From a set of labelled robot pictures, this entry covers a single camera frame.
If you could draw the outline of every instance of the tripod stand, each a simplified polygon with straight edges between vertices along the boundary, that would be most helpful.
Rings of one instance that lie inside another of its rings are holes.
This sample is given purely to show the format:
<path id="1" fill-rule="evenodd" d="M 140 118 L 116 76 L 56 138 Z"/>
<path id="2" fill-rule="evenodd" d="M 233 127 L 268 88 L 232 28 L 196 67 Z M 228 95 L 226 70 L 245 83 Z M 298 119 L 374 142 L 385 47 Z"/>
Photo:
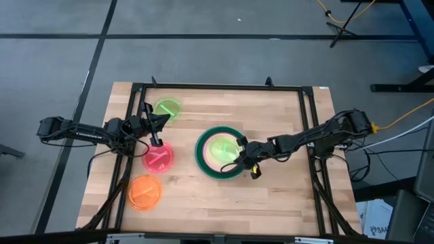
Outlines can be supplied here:
<path id="1" fill-rule="evenodd" d="M 332 27 L 336 28 L 336 30 L 338 31 L 338 34 L 336 35 L 336 37 L 333 39 L 332 43 L 330 44 L 330 48 L 333 48 L 333 47 L 334 47 L 334 45 L 335 45 L 336 42 L 338 41 L 339 37 L 340 37 L 342 34 L 344 34 L 344 33 L 347 33 L 347 34 L 350 34 L 350 35 L 356 36 L 355 33 L 352 33 L 351 31 L 345 29 L 345 27 L 347 27 L 348 23 L 349 23 L 350 20 L 353 18 L 355 12 L 357 11 L 357 9 L 359 9 L 360 5 L 361 5 L 361 1 L 359 2 L 359 4 L 357 4 L 357 6 L 355 7 L 355 9 L 353 10 L 353 13 L 351 13 L 350 17 L 349 17 L 348 20 L 345 22 L 345 24 L 344 24 L 343 27 L 337 26 L 337 25 L 332 24 L 332 23 L 330 23 L 330 22 L 326 22 L 326 24 L 327 24 L 328 26 L 332 26 Z M 328 16 L 330 13 L 331 13 L 331 11 L 328 10 L 328 11 L 325 12 L 325 15 Z"/>

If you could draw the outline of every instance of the yellow cable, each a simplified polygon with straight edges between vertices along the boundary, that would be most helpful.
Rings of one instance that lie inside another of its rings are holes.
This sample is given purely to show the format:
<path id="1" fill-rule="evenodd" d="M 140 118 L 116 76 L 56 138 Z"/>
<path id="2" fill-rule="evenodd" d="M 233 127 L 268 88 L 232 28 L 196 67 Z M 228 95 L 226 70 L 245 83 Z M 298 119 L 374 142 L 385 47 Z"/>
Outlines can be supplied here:
<path id="1" fill-rule="evenodd" d="M 376 0 L 372 0 L 372 2 L 371 2 L 368 6 L 365 7 L 365 9 L 361 10 L 360 13 L 358 13 L 356 16 L 352 17 L 351 20 L 355 20 L 357 17 L 359 17 L 360 15 L 362 15 L 362 13 L 364 13 L 366 10 L 368 10 L 368 8 L 370 8 L 371 5 L 375 3 L 375 1 L 376 1 Z M 324 11 L 327 11 L 327 8 L 324 6 L 324 4 L 323 4 L 320 0 L 317 0 L 317 2 L 318 2 L 319 4 L 321 4 L 321 6 L 322 6 L 322 8 L 324 9 Z M 333 21 L 335 21 L 336 23 L 344 24 L 344 23 L 346 22 L 346 20 L 344 20 L 344 21 L 342 21 L 342 20 L 336 20 L 335 18 L 333 18 L 333 16 L 332 16 L 331 14 L 328 14 L 328 16 L 329 16 Z"/>
<path id="2" fill-rule="evenodd" d="M 409 114 L 413 113 L 414 111 L 418 110 L 419 108 L 422 108 L 423 106 L 430 104 L 432 101 L 434 101 L 434 98 L 431 98 L 428 102 L 425 102 L 424 104 L 417 106 L 416 108 L 413 108 L 410 112 L 402 115 L 400 118 L 398 118 L 397 120 L 395 120 L 394 122 L 392 122 L 392 124 L 390 124 L 388 126 L 379 127 L 378 125 L 372 124 L 372 129 L 374 130 L 374 133 L 376 133 L 379 130 L 388 129 L 388 128 L 392 127 L 394 124 L 400 122 L 403 118 L 407 117 Z"/>

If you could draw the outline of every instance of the orange plate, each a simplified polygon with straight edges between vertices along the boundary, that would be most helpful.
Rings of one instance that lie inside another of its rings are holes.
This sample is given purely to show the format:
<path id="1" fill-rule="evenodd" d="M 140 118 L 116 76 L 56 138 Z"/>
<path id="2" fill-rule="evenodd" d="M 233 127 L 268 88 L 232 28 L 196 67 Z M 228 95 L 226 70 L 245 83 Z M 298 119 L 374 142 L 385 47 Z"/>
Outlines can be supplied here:
<path id="1" fill-rule="evenodd" d="M 137 210 L 153 208 L 161 198 L 161 183 L 154 176 L 141 175 L 133 180 L 128 190 L 130 205 Z"/>

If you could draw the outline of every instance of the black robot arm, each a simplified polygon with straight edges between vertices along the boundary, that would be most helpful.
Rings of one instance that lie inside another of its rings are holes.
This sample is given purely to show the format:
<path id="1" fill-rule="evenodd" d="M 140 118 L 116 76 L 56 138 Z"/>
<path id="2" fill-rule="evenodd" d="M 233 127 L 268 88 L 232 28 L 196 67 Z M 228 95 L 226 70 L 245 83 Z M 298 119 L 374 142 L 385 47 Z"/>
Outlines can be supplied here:
<path id="1" fill-rule="evenodd" d="M 336 114 L 325 123 L 294 135 L 267 138 L 267 142 L 248 142 L 238 139 L 243 147 L 234 163 L 237 167 L 252 170 L 253 179 L 261 175 L 259 162 L 265 159 L 287 161 L 301 146 L 313 143 L 315 156 L 330 157 L 334 147 L 348 139 L 363 138 L 372 133 L 366 114 L 359 110 L 346 110 Z"/>
<path id="2" fill-rule="evenodd" d="M 135 115 L 127 120 L 114 118 L 104 124 L 104 127 L 96 127 L 76 123 L 62 117 L 48 117 L 41 121 L 37 135 L 42 143 L 64 138 L 72 138 L 94 144 L 105 144 L 114 152 L 124 155 L 132 155 L 129 152 L 130 144 L 137 139 L 152 135 L 151 144 L 161 146 L 163 142 L 158 138 L 157 132 L 161 132 L 170 115 L 154 115 L 150 104 L 141 104 L 146 118 Z"/>

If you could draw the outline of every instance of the wooden table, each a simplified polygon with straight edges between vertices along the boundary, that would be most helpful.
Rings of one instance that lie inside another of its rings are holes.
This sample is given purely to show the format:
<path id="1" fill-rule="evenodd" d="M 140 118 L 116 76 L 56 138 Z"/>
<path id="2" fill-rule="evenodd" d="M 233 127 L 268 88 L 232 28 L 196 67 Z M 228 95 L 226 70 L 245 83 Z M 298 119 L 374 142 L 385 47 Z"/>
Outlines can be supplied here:
<path id="1" fill-rule="evenodd" d="M 113 84 L 104 121 L 124 118 L 132 83 Z M 334 115 L 327 87 L 314 87 L 319 122 Z M 286 163 L 267 160 L 261 163 L 262 176 L 252 180 L 245 171 L 232 180 L 215 180 L 198 168 L 194 147 L 207 129 L 225 125 L 246 135 L 249 140 L 301 132 L 302 119 L 298 94 L 292 91 L 248 91 L 219 89 L 146 90 L 145 101 L 154 104 L 161 98 L 175 98 L 182 104 L 178 120 L 165 126 L 159 137 L 172 145 L 174 164 L 163 174 L 153 174 L 134 159 L 131 180 L 151 174 L 162 183 L 163 196 L 150 211 L 136 211 L 125 204 L 122 231 L 226 233 L 238 235 L 308 235 L 317 236 L 317 218 L 307 150 L 295 152 Z M 136 154 L 142 152 L 138 144 Z M 98 145 L 96 153 L 107 150 Z M 107 198 L 115 155 L 94 160 L 77 227 L 86 224 Z M 345 162 L 328 160 L 334 202 L 351 226 L 361 232 L 355 200 Z M 118 202 L 113 205 L 109 227 L 113 227 Z M 328 232 L 328 209 L 323 204 Z"/>

